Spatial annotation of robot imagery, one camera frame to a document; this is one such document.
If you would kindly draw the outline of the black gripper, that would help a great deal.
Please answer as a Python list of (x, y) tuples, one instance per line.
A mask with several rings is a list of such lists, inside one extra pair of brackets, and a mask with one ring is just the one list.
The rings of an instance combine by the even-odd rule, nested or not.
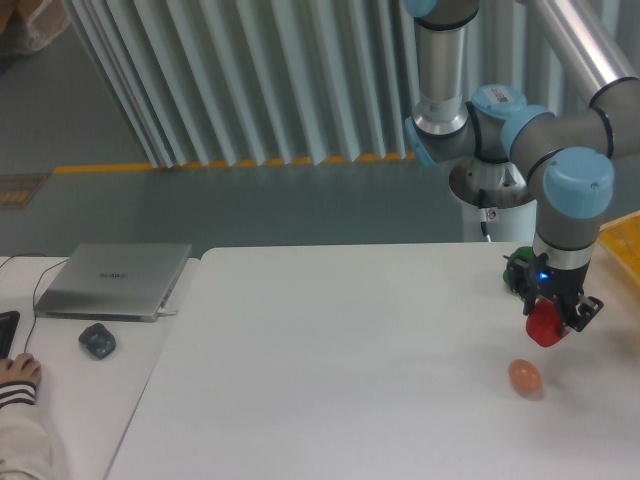
[(558, 313), (558, 334), (565, 336), (570, 330), (582, 332), (603, 309), (604, 302), (594, 296), (585, 296), (583, 284), (589, 262), (576, 269), (559, 269), (549, 264), (549, 256), (533, 253), (530, 267), (531, 285), (516, 294), (523, 301), (523, 314), (528, 316), (538, 298), (551, 301)]

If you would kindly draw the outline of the white striped sleeve forearm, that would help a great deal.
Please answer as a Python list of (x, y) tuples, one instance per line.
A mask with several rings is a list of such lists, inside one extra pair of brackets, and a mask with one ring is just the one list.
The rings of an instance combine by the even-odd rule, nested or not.
[(31, 382), (1, 384), (1, 478), (56, 478), (51, 438)]

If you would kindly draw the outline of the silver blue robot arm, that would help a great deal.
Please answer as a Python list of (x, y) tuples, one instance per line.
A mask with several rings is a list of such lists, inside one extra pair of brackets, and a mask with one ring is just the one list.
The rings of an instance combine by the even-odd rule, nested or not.
[(485, 239), (494, 239), (494, 214), (535, 206), (532, 244), (507, 257), (503, 278), (522, 300), (529, 337), (549, 347), (603, 307), (583, 285), (613, 196), (613, 163), (639, 151), (639, 76), (587, 2), (526, 7), (586, 109), (558, 116), (500, 84), (465, 99), (465, 34), (479, 3), (408, 1), (421, 96), (405, 129), (421, 163), (456, 160), (451, 192), (474, 208)]

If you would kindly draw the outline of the person's hand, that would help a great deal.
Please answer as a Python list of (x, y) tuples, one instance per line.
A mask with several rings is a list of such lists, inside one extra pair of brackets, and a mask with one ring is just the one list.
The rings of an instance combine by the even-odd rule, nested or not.
[(41, 363), (30, 353), (0, 361), (0, 383), (29, 383), (38, 386), (42, 379)]

